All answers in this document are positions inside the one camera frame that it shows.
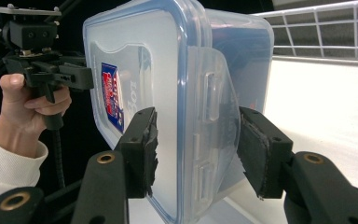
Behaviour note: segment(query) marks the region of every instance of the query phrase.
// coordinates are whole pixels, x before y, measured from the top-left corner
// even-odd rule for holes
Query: plastic food container
[[[239,105],[263,110],[273,47],[257,17],[192,0],[136,0],[87,19],[95,122],[111,148],[137,111],[158,112],[149,201],[168,223],[194,223],[236,154]]]

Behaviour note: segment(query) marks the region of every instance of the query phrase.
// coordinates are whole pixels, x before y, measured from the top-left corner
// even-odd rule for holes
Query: round hole
[[[30,200],[30,198],[31,195],[26,191],[12,194],[1,202],[0,209],[3,211],[14,210],[23,206],[25,203],[28,202],[28,200]]]
[[[348,218],[348,221],[352,224],[358,224],[358,218],[357,217],[350,217]]]
[[[115,155],[111,153],[106,153],[98,157],[97,162],[100,164],[105,164],[113,161],[115,159]]]
[[[93,217],[89,221],[89,224],[104,224],[104,222],[105,222],[105,218],[103,216],[97,216],[97,217]]]
[[[324,159],[316,154],[307,153],[304,155],[304,159],[314,164],[324,163]]]

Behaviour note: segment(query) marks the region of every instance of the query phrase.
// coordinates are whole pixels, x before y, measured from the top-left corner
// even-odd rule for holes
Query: white sleeve
[[[36,158],[23,157],[0,147],[0,195],[10,189],[35,186],[40,165],[48,156],[48,148],[38,143]]]

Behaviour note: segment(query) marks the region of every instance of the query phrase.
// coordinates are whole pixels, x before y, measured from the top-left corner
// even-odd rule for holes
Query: container lid
[[[83,27],[94,118],[109,146],[134,113],[150,106],[158,112],[149,201],[170,223],[194,223],[204,214],[238,146],[236,92],[206,15],[195,0],[134,0]]]

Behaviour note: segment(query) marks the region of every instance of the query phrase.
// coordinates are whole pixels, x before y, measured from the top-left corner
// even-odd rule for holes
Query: red and blue label
[[[109,121],[124,132],[124,113],[117,67],[102,63],[103,99]]]

